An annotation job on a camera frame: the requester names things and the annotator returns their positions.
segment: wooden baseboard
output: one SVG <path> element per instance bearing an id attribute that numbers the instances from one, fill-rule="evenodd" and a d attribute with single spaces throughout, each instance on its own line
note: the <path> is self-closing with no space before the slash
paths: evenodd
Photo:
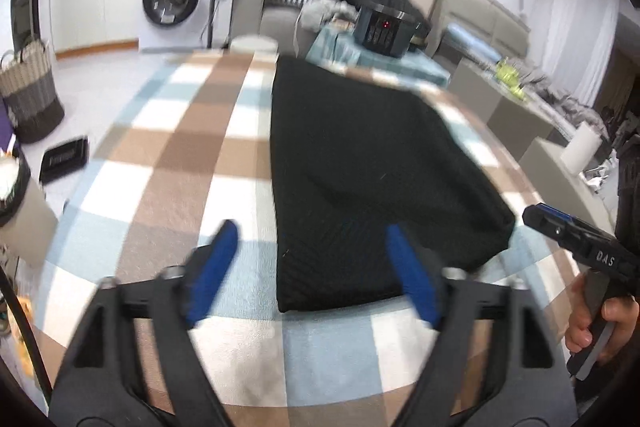
<path id="1" fill-rule="evenodd" d="M 57 60 L 61 58 L 82 57 L 84 55 L 92 55 L 94 53 L 114 52 L 120 50 L 136 50 L 138 48 L 138 39 L 133 41 L 107 42 L 105 44 L 95 44 L 85 48 L 74 48 L 72 50 L 64 50 L 56 53 Z"/>

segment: teal tablecloth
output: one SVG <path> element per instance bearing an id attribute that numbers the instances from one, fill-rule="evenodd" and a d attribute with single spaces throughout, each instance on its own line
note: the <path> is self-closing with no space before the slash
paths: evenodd
<path id="1" fill-rule="evenodd" d="M 322 28 L 306 54 L 306 60 L 317 65 L 329 61 L 389 71 L 403 80 L 418 78 L 443 88 L 449 85 L 450 79 L 449 71 L 422 52 L 406 52 L 402 58 L 386 57 L 364 49 L 354 42 L 351 32 L 338 30 L 331 25 Z"/>

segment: folded black garment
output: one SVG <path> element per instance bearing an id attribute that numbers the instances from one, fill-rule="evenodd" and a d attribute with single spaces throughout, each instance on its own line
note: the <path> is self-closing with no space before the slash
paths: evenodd
<path id="1" fill-rule="evenodd" d="M 406 223 L 445 266 L 473 270 L 508 247 L 514 216 L 437 112 L 414 94 L 280 56 L 271 176 L 278 309 L 402 294 L 385 252 Z"/>

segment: black appliance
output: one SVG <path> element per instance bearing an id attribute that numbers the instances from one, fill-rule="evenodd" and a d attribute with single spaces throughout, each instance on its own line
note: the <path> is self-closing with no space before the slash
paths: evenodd
<path id="1" fill-rule="evenodd" d="M 409 49 L 419 25 L 419 21 L 406 12 L 366 2 L 360 8 L 353 38 L 372 52 L 399 58 Z"/>

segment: hand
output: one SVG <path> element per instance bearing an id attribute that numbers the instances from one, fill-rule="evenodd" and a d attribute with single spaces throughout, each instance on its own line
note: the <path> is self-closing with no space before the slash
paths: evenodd
<path id="1" fill-rule="evenodd" d="M 578 353 L 584 347 L 591 345 L 591 314 L 584 302 L 584 274 L 578 275 L 571 286 L 572 304 L 574 311 L 569 317 L 569 328 L 564 334 L 564 345 L 572 353 Z M 628 343 L 638 321 L 638 303 L 629 297 L 608 299 L 602 306 L 602 317 L 609 322 L 616 322 L 609 342 L 604 347 L 598 361 L 609 362 Z"/>

